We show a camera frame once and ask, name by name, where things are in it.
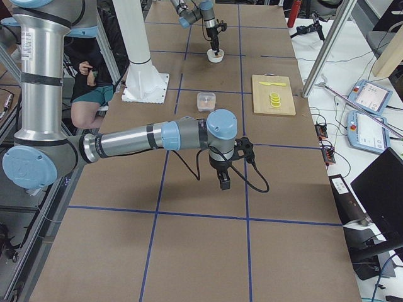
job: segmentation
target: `person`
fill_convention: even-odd
[[[98,13],[122,76],[128,57],[118,21],[101,8]],[[66,37],[64,52],[77,72],[71,96],[72,123],[82,129],[99,128],[103,116],[97,115],[98,109],[108,104],[115,90],[99,45],[95,38]]]

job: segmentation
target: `green shorts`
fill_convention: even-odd
[[[96,87],[94,90],[91,90],[89,93],[83,94],[76,99],[73,99],[72,103],[75,102],[91,102],[98,103],[100,106],[106,106],[108,102],[113,97],[113,86],[102,86]]]

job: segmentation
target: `label on robot arm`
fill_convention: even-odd
[[[21,32],[21,60],[32,60],[33,33]]]
[[[346,185],[344,184],[343,180],[341,178],[333,178],[332,182],[334,184],[334,187],[336,190],[338,190],[339,194],[346,194],[348,193],[348,189]]]

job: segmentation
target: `yellow knife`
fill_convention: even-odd
[[[273,82],[259,82],[259,84],[270,86],[270,85],[275,85],[275,86],[287,86],[286,83],[273,83]]]

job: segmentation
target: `black jacket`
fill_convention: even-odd
[[[98,13],[101,17],[119,73],[122,75],[128,66],[128,57],[118,20],[115,16],[100,8],[98,8]],[[64,52],[69,56],[73,68],[77,71],[71,100],[88,93],[97,86],[112,85],[111,75],[95,38],[67,37],[65,39]],[[93,66],[94,70],[98,72],[95,87],[88,86],[87,76],[82,75],[79,71],[79,64],[84,61],[88,61],[89,64]]]

